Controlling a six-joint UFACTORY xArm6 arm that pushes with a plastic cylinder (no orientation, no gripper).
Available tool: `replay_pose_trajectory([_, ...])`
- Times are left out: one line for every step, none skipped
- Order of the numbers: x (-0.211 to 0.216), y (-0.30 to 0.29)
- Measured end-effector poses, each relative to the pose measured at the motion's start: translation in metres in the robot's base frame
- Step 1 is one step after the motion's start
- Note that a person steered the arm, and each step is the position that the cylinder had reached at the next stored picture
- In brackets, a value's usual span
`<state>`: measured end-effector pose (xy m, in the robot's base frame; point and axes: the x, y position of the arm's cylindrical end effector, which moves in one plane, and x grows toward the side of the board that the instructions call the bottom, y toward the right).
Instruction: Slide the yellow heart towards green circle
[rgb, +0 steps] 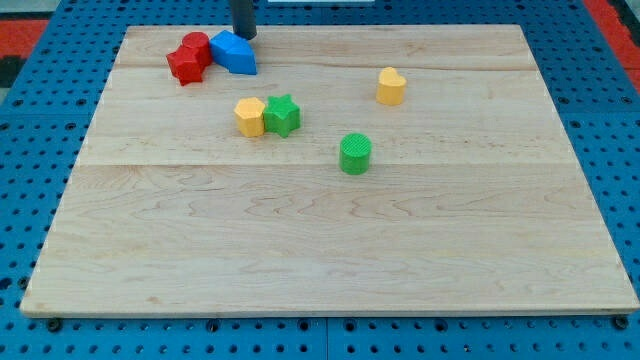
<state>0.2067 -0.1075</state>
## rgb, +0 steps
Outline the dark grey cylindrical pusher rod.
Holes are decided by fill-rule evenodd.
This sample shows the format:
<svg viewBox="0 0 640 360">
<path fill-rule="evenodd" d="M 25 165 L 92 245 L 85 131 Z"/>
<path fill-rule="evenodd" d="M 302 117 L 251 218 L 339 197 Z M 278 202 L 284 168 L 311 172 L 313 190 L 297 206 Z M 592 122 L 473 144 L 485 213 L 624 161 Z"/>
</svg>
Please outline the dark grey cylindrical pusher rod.
<svg viewBox="0 0 640 360">
<path fill-rule="evenodd" d="M 257 25 L 252 0 L 229 0 L 234 34 L 251 40 L 257 35 Z"/>
</svg>

